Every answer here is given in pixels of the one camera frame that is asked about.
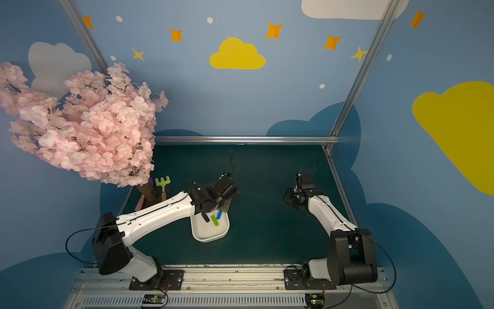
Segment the black usb flash drive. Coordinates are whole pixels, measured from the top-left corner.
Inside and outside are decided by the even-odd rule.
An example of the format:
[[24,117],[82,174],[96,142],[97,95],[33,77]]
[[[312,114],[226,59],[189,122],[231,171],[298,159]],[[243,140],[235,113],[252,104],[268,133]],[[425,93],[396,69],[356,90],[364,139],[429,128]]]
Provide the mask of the black usb flash drive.
[[208,214],[207,214],[207,213],[202,212],[202,214],[201,214],[201,215],[202,215],[203,219],[204,219],[207,223],[210,221],[210,218],[208,217]]

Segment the green usb flash drive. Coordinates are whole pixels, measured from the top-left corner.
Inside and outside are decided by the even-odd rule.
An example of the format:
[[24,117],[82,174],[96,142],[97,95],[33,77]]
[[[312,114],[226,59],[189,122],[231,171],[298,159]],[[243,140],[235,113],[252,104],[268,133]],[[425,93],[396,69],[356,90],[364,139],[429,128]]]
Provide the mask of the green usb flash drive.
[[219,226],[219,222],[218,222],[218,220],[217,220],[216,216],[212,215],[210,218],[211,218],[211,220],[212,220],[212,222],[213,222],[214,226],[215,226],[215,227],[218,227],[218,226]]

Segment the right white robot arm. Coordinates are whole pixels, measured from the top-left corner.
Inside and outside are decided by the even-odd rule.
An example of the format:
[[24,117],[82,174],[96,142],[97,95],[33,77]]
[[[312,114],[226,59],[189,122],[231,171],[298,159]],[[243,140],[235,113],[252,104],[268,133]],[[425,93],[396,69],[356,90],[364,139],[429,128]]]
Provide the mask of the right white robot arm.
[[325,279],[336,286],[377,281],[376,253],[369,230],[352,224],[321,191],[289,187],[283,200],[297,210],[308,210],[329,236],[328,256],[307,263],[309,278]]

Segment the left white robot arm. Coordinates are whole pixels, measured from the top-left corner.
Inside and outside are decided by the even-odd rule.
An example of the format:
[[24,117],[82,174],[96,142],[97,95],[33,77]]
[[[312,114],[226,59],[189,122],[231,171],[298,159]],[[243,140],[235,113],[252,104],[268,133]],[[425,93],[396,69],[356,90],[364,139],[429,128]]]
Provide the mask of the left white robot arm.
[[119,217],[103,214],[92,239],[99,274],[128,274],[133,279],[133,290],[160,288],[166,279],[161,264],[134,248],[134,243],[183,218],[190,218],[192,235],[199,242],[225,237],[230,229],[227,212],[236,191],[225,176],[209,185],[192,184],[189,190],[147,209]]

